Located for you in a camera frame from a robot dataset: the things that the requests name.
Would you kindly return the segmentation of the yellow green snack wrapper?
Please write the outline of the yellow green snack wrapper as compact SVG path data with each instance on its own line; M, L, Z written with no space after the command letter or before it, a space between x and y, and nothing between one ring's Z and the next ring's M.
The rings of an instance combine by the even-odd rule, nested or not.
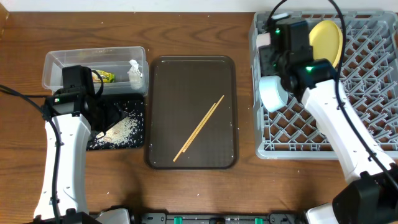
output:
M92 78L94 83L101 83L101 80L98 76L102 78L103 83L114 83L115 82L115 74L110 72L105 72L103 70L92 70Z

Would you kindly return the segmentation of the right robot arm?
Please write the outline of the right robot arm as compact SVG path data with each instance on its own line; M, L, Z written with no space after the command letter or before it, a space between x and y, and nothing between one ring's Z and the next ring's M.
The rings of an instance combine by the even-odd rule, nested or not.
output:
M375 142L347 99L340 67L314 59L305 19L268 18L258 39L262 104L276 111L289 93L315 118L335 151L347 186L330 203L306 211L308 223L397 220L397 164Z

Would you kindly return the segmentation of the pile of rice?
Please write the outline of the pile of rice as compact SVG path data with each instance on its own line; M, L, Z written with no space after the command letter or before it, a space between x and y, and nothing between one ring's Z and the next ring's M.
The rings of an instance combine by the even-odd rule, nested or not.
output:
M144 143L144 112L126 111L126 117L109 129L106 134L100 133L87 150L128 149L140 147Z

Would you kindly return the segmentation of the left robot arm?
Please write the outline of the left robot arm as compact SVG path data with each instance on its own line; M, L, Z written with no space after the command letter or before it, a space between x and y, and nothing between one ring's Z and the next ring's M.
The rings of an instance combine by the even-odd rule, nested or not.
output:
M44 182L34 223L94 223L85 195L86 148L126 117L125 112L95 90L88 67L62 70L63 86L41 106L47 135Z

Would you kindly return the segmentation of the light blue bowl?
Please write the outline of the light blue bowl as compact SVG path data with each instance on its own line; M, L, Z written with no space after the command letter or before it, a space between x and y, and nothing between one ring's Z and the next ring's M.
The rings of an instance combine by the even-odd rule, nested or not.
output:
M262 77L259 92L262 104L270 113L283 108L288 102L289 94L284 90L279 76Z

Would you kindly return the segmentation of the wooden chopsticks pair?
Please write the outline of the wooden chopsticks pair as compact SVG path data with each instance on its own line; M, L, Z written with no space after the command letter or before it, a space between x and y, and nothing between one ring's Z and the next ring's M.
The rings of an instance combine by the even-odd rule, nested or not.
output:
M198 126L194 129L190 137L186 140L185 144L182 146L182 148L179 150L179 152L176 154L176 156L173 158L173 162L175 162L181 155L181 153L184 153L188 147L191 145L193 140L196 138L198 133L201 131L201 129L204 127L206 122L209 120L210 116L214 113L215 109L217 109L218 105L221 103L223 100L224 95L221 96L221 98L218 100L217 103L214 103L213 106L208 110L206 115L203 117L203 119L200 121Z

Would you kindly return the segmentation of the yellow plate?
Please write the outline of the yellow plate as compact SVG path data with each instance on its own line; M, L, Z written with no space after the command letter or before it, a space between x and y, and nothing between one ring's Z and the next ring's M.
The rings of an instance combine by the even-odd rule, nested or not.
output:
M309 33L315 60L327 59L333 67L340 61L343 45L341 29L333 21L319 22Z

